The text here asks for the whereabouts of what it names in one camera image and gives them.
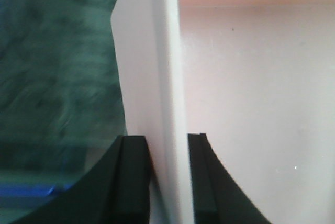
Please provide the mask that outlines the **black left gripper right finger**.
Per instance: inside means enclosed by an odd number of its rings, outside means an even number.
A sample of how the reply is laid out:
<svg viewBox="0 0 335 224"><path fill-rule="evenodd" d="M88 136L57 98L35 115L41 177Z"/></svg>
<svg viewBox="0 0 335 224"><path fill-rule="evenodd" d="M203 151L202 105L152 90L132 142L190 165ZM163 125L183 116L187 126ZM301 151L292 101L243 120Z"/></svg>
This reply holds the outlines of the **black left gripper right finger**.
<svg viewBox="0 0 335 224"><path fill-rule="evenodd" d="M204 133L188 135L196 223L269 223L233 180Z"/></svg>

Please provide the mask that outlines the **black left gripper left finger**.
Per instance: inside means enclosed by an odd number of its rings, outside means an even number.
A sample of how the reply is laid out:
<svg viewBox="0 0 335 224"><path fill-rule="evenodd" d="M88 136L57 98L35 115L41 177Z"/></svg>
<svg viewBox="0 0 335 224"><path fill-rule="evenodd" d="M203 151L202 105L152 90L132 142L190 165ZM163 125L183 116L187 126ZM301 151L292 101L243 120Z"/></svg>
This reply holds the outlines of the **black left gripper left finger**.
<svg viewBox="0 0 335 224"><path fill-rule="evenodd" d="M144 136L119 136L94 167L17 223L149 223L151 159Z"/></svg>

